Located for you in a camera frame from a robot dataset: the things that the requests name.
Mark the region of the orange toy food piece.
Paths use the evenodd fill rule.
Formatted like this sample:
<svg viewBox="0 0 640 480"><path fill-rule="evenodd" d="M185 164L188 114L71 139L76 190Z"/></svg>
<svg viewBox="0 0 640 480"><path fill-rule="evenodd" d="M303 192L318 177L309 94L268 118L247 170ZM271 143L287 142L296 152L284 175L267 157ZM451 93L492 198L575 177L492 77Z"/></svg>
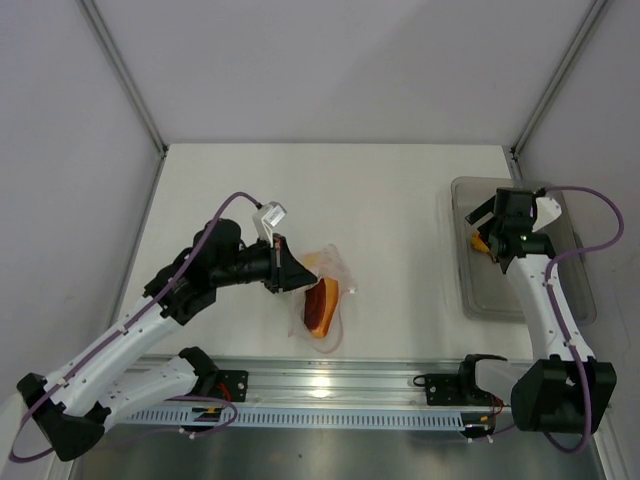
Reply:
<svg viewBox="0 0 640 480"><path fill-rule="evenodd" d="M490 247L482 240L478 231L471 236L470 245L473 250L487 255L493 263L497 262L496 257L491 253Z"/></svg>

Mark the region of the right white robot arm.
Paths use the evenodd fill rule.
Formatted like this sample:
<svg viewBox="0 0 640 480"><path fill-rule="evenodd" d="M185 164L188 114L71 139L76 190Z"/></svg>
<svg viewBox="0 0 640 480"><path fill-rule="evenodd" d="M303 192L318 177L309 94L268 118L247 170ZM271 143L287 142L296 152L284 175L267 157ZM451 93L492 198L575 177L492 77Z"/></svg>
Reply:
<svg viewBox="0 0 640 480"><path fill-rule="evenodd" d="M546 188L506 187L467 215L516 293L533 360L518 367L504 357L470 354L459 368L458 395L479 403L507 402L521 431L589 436L599 426L617 383L581 336L561 285L559 264L544 229L562 213Z"/></svg>

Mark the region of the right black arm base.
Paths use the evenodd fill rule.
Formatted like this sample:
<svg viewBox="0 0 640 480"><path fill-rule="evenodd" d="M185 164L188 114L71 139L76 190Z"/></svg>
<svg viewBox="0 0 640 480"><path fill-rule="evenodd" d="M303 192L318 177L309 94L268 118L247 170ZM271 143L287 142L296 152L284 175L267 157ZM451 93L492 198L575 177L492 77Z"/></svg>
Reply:
<svg viewBox="0 0 640 480"><path fill-rule="evenodd" d="M497 397L480 389L475 380L476 366L484 360L507 361L499 355L468 354L460 362L456 373L416 375L412 383L424 390L429 406L494 406Z"/></svg>

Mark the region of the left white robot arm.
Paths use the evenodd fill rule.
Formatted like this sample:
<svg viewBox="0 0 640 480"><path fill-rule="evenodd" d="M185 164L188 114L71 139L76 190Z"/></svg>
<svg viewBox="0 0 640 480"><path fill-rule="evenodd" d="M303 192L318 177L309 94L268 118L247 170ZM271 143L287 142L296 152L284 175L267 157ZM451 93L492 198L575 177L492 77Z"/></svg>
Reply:
<svg viewBox="0 0 640 480"><path fill-rule="evenodd" d="M75 359L17 384L27 408L61 461L91 450L122 419L165 400L190 397L228 402L220 370L200 348L181 350L165 364L131 379L125 371L152 346L213 305L221 288L260 283L273 294L315 284L316 276L290 252L284 236L245 247L240 226L212 220L192 246L145 286L133 313L123 316Z"/></svg>

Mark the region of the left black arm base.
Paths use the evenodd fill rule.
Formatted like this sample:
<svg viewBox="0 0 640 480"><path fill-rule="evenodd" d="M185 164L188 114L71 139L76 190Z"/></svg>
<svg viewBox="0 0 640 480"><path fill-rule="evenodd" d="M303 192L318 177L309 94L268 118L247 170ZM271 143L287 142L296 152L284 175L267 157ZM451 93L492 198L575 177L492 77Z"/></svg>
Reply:
<svg viewBox="0 0 640 480"><path fill-rule="evenodd" d="M230 402L244 402L249 385L249 372L218 367L209 355L199 347L182 349L174 360L186 371L187 387L182 387L178 397L208 397Z"/></svg>

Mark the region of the clear zip top bag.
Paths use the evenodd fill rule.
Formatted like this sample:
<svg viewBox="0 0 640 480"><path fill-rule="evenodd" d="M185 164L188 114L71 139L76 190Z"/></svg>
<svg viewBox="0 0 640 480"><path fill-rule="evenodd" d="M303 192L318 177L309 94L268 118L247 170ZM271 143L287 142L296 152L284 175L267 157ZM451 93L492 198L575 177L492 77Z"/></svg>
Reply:
<svg viewBox="0 0 640 480"><path fill-rule="evenodd" d="M328 355L338 350L343 341L341 303L346 295L356 293L357 283L333 244L304 255L302 265L317 277L317 282L290 294L288 336Z"/></svg>

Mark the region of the red toy meat slice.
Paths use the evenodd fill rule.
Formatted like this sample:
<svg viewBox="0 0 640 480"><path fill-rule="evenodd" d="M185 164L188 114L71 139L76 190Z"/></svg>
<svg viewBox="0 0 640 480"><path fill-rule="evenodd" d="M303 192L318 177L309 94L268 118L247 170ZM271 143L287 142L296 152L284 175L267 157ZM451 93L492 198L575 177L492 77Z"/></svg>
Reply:
<svg viewBox="0 0 640 480"><path fill-rule="evenodd" d="M328 335L339 302L340 288L337 280L324 277L305 291L303 324L314 338Z"/></svg>

